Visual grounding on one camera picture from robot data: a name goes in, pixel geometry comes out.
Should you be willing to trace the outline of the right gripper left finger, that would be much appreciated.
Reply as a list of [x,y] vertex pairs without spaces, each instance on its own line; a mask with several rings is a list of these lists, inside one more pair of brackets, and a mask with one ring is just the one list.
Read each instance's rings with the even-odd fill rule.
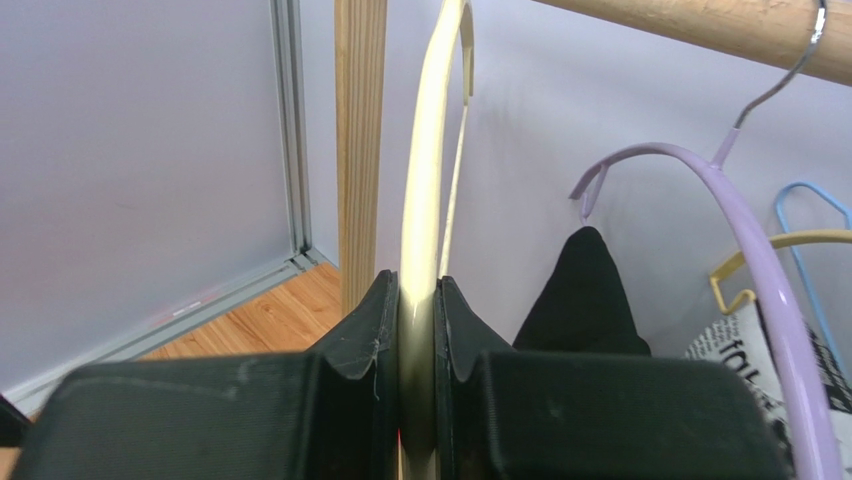
[[399,281],[303,352],[73,371],[26,433],[15,479],[394,479]]

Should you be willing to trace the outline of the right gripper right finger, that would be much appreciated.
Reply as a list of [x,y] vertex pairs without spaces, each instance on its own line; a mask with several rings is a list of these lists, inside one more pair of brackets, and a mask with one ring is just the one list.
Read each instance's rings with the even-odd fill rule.
[[450,277],[434,298],[441,479],[783,479],[754,399],[699,361],[514,350]]

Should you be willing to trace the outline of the cream plastic hanger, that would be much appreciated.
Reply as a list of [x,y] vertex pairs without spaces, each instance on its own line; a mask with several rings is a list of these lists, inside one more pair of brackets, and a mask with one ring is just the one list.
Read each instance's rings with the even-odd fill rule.
[[449,263],[458,183],[439,220],[444,130],[456,50],[462,52],[463,99],[474,85],[474,24],[468,1],[445,1],[430,38],[414,113],[401,231],[397,314],[400,461],[404,479],[434,479],[435,346],[433,301]]

